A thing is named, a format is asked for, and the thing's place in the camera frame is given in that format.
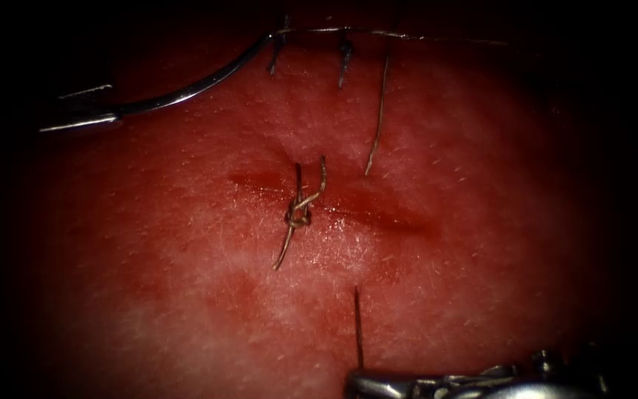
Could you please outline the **left arm needle driver jaw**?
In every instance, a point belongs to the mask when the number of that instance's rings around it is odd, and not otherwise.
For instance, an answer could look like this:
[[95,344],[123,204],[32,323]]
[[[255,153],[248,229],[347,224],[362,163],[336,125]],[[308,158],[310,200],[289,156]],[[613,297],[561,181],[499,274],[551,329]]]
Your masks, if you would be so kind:
[[71,116],[62,120],[47,122],[38,128],[39,133],[63,132],[71,129],[83,127],[105,125],[116,123],[121,120],[121,116],[115,113],[103,113],[98,115]]
[[111,83],[103,83],[59,95],[55,100],[55,112],[59,114],[118,113],[115,105],[102,101],[113,87]]

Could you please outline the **right arm needle driver jaw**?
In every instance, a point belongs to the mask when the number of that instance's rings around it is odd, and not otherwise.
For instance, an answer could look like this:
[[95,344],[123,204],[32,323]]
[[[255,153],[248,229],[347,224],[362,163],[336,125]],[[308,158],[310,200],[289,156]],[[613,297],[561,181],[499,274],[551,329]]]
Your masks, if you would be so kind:
[[373,369],[354,369],[345,379],[345,398],[412,398],[417,378]]

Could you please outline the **right arm needle driver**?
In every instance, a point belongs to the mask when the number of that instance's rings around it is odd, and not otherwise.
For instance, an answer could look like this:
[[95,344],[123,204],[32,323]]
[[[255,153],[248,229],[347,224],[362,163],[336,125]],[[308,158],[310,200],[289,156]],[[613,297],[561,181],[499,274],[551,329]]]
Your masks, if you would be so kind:
[[542,349],[531,367],[497,365],[474,375],[420,376],[409,398],[613,398],[603,360],[594,347],[565,357]]

